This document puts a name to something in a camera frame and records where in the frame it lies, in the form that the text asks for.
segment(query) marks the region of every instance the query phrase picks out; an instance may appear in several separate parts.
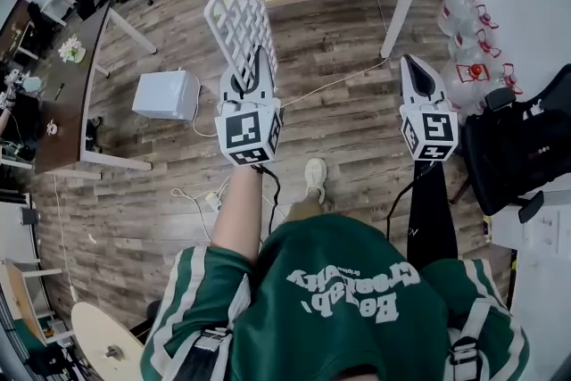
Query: strap buckle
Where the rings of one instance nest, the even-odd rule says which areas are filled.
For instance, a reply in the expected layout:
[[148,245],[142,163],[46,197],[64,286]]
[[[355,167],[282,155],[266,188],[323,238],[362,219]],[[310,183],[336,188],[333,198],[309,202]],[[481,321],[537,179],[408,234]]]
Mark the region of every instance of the strap buckle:
[[477,340],[471,336],[460,338],[450,349],[455,381],[472,381],[478,376]]
[[205,351],[216,352],[222,343],[222,340],[230,334],[231,331],[225,327],[216,327],[214,329],[204,329],[194,347]]

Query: white plastic grid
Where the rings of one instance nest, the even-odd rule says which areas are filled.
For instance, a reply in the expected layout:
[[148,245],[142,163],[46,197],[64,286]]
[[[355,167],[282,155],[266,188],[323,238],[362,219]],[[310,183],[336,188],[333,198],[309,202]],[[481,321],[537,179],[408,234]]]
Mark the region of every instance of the white plastic grid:
[[204,17],[243,90],[252,81],[254,51],[258,45],[266,49],[276,77],[276,48],[265,0],[210,0],[204,8]]

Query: white sneaker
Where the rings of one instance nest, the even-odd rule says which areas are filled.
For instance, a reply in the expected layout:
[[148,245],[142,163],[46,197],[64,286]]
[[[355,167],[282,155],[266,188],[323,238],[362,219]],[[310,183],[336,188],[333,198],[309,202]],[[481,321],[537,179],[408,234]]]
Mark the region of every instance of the white sneaker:
[[319,190],[319,203],[325,201],[325,189],[323,183],[327,178],[327,165],[323,159],[314,157],[309,159],[305,165],[305,181],[307,182],[306,195],[310,193],[311,189]]

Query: round wooden tabletop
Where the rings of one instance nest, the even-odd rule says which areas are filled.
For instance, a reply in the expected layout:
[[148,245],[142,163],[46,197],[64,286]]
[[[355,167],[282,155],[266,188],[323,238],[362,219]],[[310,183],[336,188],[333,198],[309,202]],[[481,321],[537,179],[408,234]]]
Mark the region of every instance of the round wooden tabletop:
[[71,323],[81,350],[105,381],[140,381],[143,345],[129,330],[90,303],[76,303]]

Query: power strip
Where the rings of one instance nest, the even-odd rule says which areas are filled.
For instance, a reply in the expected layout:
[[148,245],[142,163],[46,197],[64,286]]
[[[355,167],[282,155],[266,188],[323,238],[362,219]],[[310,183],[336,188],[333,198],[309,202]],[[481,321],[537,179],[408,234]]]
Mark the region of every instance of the power strip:
[[222,207],[222,202],[220,201],[220,199],[218,198],[218,196],[216,195],[216,193],[210,192],[206,195],[206,202],[207,204],[210,205],[210,207],[215,211],[215,212],[219,212],[220,208]]

